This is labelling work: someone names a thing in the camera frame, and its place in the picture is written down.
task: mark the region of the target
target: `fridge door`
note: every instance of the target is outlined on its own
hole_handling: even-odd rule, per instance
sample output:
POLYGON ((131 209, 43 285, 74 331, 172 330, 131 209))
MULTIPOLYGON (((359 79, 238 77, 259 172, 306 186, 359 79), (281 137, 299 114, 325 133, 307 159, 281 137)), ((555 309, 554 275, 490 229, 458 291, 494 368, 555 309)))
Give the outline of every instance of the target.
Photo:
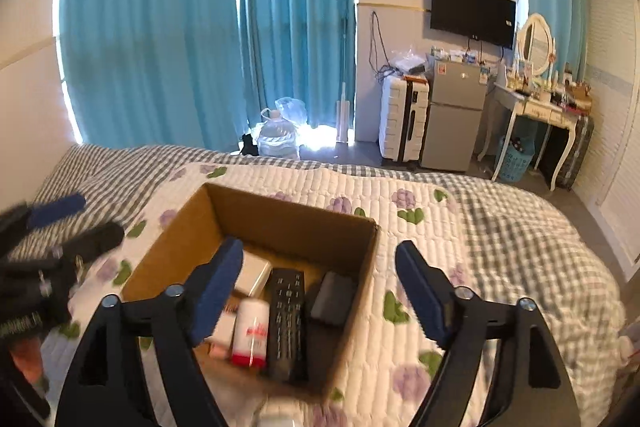
POLYGON ((431 102, 482 109, 485 94, 486 84, 480 83, 479 66, 436 62, 431 102))
POLYGON ((466 171, 482 111, 431 104, 420 165, 440 171, 466 171))

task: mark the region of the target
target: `checkered bedsheet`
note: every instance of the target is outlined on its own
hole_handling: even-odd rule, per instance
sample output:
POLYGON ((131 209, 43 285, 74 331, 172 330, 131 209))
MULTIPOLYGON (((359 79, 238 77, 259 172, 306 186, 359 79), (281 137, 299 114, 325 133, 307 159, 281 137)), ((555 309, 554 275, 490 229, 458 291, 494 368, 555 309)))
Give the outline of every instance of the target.
MULTIPOLYGON (((618 330, 624 319, 615 280, 550 203, 487 180, 440 172, 231 156, 183 146, 124 150, 74 146, 46 180, 35 202, 79 190, 87 200, 86 210, 32 233, 12 258, 42 256, 52 245, 108 219, 129 227, 155 188, 175 168, 190 162, 324 167, 353 176, 445 187, 460 205, 469 267, 480 296, 507 303, 525 295, 535 299, 572 380, 582 425, 595 426, 606 414, 618 364, 618 330)), ((488 355, 486 363, 491 364, 491 349, 488 355)))

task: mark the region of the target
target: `mirror frame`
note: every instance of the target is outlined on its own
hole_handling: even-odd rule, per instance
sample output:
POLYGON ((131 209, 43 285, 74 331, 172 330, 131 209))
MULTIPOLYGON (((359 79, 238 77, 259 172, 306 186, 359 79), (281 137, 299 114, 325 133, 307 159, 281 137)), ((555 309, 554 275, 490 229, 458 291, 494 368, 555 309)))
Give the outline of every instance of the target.
MULTIPOLYGON (((516 42, 518 45, 518 55, 524 58, 524 44, 527 41, 527 30, 534 25, 540 25, 542 31, 546 35, 546 40, 548 42, 548 53, 546 54, 546 61, 541 66, 534 64, 534 69, 532 71, 533 76, 540 76, 542 75, 542 73, 548 70, 549 66, 551 65, 550 56, 554 52, 554 40, 551 35, 551 29, 546 23, 545 18, 539 13, 532 13, 531 15, 529 15, 527 21, 518 31, 516 42)), ((531 45, 533 45, 533 35, 531 36, 531 42, 531 45)))

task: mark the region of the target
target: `laundry basket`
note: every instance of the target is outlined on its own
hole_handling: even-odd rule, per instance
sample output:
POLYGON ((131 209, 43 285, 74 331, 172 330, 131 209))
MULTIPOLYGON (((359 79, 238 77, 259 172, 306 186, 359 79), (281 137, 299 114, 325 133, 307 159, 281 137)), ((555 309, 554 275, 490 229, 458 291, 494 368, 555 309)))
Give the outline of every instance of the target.
MULTIPOLYGON (((504 145, 504 137, 500 138, 500 145, 498 146, 497 154, 495 155, 494 170, 498 166, 498 159, 500 159, 500 152, 504 145)), ((524 152, 518 152, 516 148, 509 143, 507 152, 504 155, 504 161, 500 168, 498 177, 508 183, 516 183, 522 179, 523 174, 527 171, 533 155, 536 153, 536 147, 531 139, 522 140, 524 152)))

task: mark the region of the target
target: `wall-mounted tv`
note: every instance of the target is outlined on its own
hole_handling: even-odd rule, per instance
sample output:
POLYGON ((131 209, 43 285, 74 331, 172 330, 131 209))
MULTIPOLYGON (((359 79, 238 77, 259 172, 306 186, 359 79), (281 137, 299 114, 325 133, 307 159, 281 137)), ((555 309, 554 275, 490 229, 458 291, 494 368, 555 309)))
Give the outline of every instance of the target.
POLYGON ((512 49, 512 0, 431 0, 431 28, 512 49))

